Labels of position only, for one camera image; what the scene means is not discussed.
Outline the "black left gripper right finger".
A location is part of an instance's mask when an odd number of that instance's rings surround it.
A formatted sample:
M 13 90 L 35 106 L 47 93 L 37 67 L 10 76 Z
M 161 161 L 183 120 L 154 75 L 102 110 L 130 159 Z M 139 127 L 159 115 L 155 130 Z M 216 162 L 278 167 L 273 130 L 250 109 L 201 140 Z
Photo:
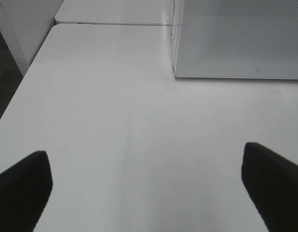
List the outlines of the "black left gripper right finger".
M 298 165 L 259 144 L 244 147 L 242 182 L 270 232 L 298 232 Z

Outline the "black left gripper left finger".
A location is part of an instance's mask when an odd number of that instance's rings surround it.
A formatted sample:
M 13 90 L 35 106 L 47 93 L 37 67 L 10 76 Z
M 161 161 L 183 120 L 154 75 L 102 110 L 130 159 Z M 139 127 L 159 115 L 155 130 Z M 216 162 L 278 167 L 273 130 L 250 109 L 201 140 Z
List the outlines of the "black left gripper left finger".
M 0 232 L 31 232 L 53 188 L 45 151 L 26 156 L 0 174 Z

